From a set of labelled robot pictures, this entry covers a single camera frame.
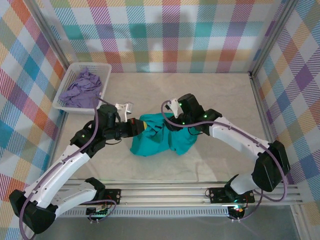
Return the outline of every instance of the white tabletop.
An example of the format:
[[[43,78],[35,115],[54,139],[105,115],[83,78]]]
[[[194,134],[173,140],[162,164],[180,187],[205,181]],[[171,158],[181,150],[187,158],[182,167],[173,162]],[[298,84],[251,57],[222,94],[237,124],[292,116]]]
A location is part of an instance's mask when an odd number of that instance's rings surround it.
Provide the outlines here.
[[[233,124],[259,138],[264,132],[249,77],[246,73],[112,73],[104,99],[134,103],[130,118],[159,113],[161,103],[192,93],[203,108],[220,112]],[[69,114],[61,131],[55,160],[74,134],[93,115]],[[194,146],[178,156],[167,150],[141,157],[130,152],[132,138],[101,149],[71,179],[228,181],[235,174],[252,172],[254,163],[218,139],[200,135]]]

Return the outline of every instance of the basket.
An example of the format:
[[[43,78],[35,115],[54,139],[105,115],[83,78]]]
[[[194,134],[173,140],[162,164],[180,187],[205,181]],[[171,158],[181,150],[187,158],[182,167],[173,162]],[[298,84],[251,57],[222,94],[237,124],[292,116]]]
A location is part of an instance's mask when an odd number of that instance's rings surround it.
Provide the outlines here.
[[[100,93],[100,98],[104,98],[111,72],[111,65],[107,63],[96,62],[74,62],[68,67],[59,86],[59,89],[56,92],[56,95],[52,103],[52,106],[55,109],[61,109],[67,113],[72,114],[95,114],[95,110],[93,108],[65,107],[66,104],[59,99],[60,94],[68,89],[68,87],[77,79],[80,72],[86,67],[88,68],[90,73],[100,77],[100,81],[102,83],[102,91]]]

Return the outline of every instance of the crumpled teal fabric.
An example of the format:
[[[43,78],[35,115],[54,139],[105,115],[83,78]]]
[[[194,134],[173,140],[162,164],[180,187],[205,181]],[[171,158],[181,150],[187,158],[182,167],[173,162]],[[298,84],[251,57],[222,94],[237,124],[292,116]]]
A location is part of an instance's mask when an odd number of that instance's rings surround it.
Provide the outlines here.
[[[141,134],[134,136],[130,151],[138,156],[151,156],[161,153],[168,149],[175,151],[178,155],[185,154],[191,146],[196,142],[197,135],[191,135],[188,128],[180,131],[170,131],[165,125],[165,119],[161,113],[145,114],[140,117],[141,121],[147,124],[146,130]],[[191,128],[192,134],[198,132]]]

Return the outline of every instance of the purple cable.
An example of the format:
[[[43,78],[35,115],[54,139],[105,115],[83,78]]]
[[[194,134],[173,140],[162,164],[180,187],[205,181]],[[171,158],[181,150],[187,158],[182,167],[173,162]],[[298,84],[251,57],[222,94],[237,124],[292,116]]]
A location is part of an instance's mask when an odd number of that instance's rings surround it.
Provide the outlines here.
[[[83,145],[81,148],[79,148],[77,151],[75,151],[74,153],[72,153],[71,155],[67,156],[65,159],[62,160],[63,163],[67,162],[69,159],[73,158],[75,155],[77,155],[78,153],[80,153],[83,149],[85,149],[95,138],[97,131],[98,131],[98,111],[97,111],[97,107],[94,104],[94,114],[95,114],[95,127],[94,127],[94,131],[93,131],[93,135],[92,137],[89,139],[89,141]],[[38,182],[38,184],[34,187],[33,191],[37,191],[37,189],[41,186],[41,184],[47,179],[48,176],[50,176],[51,173],[53,173],[60,165],[62,165],[63,163],[58,163],[57,165],[55,165],[50,171],[47,172],[46,175],[43,176],[43,178]],[[25,213],[25,209],[26,206],[28,204],[28,202],[30,201],[30,199],[32,198],[32,196],[34,195],[33,192],[30,193],[30,195],[26,198],[25,202],[22,205],[21,211],[20,211],[20,216],[19,216],[19,229],[20,229],[20,233],[22,235],[23,240],[33,240],[35,238],[35,234],[31,237],[28,238],[26,236],[26,233],[24,231],[24,226],[23,226],[23,216]]]
[[[287,197],[287,186],[288,186],[288,182],[287,182],[287,179],[286,179],[286,176],[284,174],[284,171],[282,170],[281,166],[280,166],[280,163],[277,161],[277,158],[269,151],[269,149],[267,149],[265,146],[263,146],[260,142],[258,142],[257,140],[255,140],[253,137],[247,135],[245,132],[237,129],[237,128],[234,128],[228,124],[225,124],[225,123],[222,123],[222,122],[217,122],[217,121],[201,121],[201,122],[197,122],[197,123],[193,123],[193,124],[186,124],[186,125],[181,125],[181,124],[176,124],[172,121],[170,121],[166,115],[165,115],[165,112],[164,112],[164,106],[169,103],[171,104],[171,101],[170,100],[167,100],[167,101],[164,101],[161,105],[161,113],[162,113],[162,116],[163,118],[171,125],[175,126],[175,127],[178,127],[178,128],[191,128],[191,127],[196,127],[196,126],[199,126],[199,125],[203,125],[203,124],[216,124],[216,125],[220,125],[220,126],[223,126],[223,127],[226,127],[228,129],[231,129],[239,134],[241,134],[242,136],[244,136],[245,138],[251,140],[253,143],[255,143],[258,147],[262,148],[263,150],[265,150],[270,156],[271,158],[273,159],[274,163],[276,164],[277,168],[279,169],[280,171],[280,174],[281,174],[281,177],[282,177],[282,181],[283,181],[283,195],[280,199],[273,199],[267,195],[264,195],[263,194],[263,191],[261,190],[261,193],[260,192],[257,192],[256,190],[254,190],[254,192],[258,195],[260,195],[260,200],[258,202],[258,204],[256,205],[255,209],[246,217],[242,218],[243,220],[244,219],[247,219],[249,216],[251,216],[256,210],[257,208],[259,207],[259,205],[261,204],[262,202],[262,198],[266,198],[272,202],[280,202],[282,201],[283,199],[285,199]]]
[[[105,215],[103,218],[101,218],[100,220],[93,221],[93,220],[91,219],[91,216],[93,215],[93,213],[91,213],[91,214],[89,215],[90,221],[91,221],[92,223],[97,223],[97,224],[98,224],[99,222],[102,222],[102,221],[106,220],[107,217],[109,217],[109,216],[115,211],[116,206],[117,206],[117,203],[116,203],[116,201],[114,201],[114,200],[106,199],[106,200],[86,201],[86,202],[84,202],[83,204],[97,204],[97,203],[113,203],[113,204],[114,204],[113,209],[112,209],[107,215]]]

